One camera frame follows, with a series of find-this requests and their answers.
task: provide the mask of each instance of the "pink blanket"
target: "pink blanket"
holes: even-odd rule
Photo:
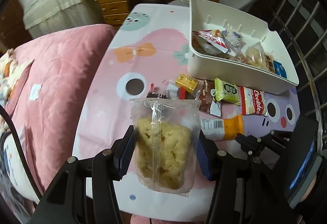
[[[112,26],[97,24],[45,35],[16,49],[19,64],[35,61],[12,120],[17,130],[25,125],[27,162],[44,190],[72,154],[84,100],[114,34]],[[42,84],[39,97],[29,100],[35,84]]]

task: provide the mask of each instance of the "red and white snack wrapper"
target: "red and white snack wrapper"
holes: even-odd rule
[[[219,30],[199,30],[193,31],[193,33],[201,38],[204,38],[207,42],[211,43],[221,52],[228,52],[228,48]]]
[[[267,100],[264,92],[247,87],[240,87],[242,115],[267,116]]]

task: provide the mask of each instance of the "red cartoon nose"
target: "red cartoon nose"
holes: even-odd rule
[[[281,125],[282,125],[283,128],[286,127],[286,118],[285,117],[281,118]]]

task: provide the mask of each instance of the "cartoon tablecloth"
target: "cartoon tablecloth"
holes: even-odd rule
[[[135,6],[112,40],[96,72],[78,124],[73,155],[94,157],[122,138],[131,123],[128,101],[146,97],[151,83],[164,89],[170,79],[187,74],[189,53],[189,8],[159,4]],[[300,109],[296,90],[276,96],[266,93],[267,117],[243,116],[245,134],[264,136],[271,130],[293,131]],[[222,118],[241,113],[241,107],[222,104]],[[214,116],[200,113],[201,118]],[[246,158],[236,141],[217,142],[235,157]],[[265,162],[276,156],[264,151]],[[92,180],[87,195],[92,197]],[[165,194],[143,186],[135,174],[134,160],[122,181],[114,182],[120,210],[171,221],[202,221],[209,210],[214,189],[197,168],[188,197]]]

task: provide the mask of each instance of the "white plastic bin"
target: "white plastic bin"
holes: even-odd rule
[[[247,64],[203,55],[194,50],[192,31],[223,30],[227,23],[243,35],[246,43],[244,50],[261,41],[265,52],[272,54],[284,66],[287,79]],[[192,57],[188,60],[187,70],[195,78],[213,80],[218,77],[231,84],[276,95],[299,84],[292,60],[278,33],[270,31],[266,22],[248,13],[207,0],[191,0],[189,36]]]

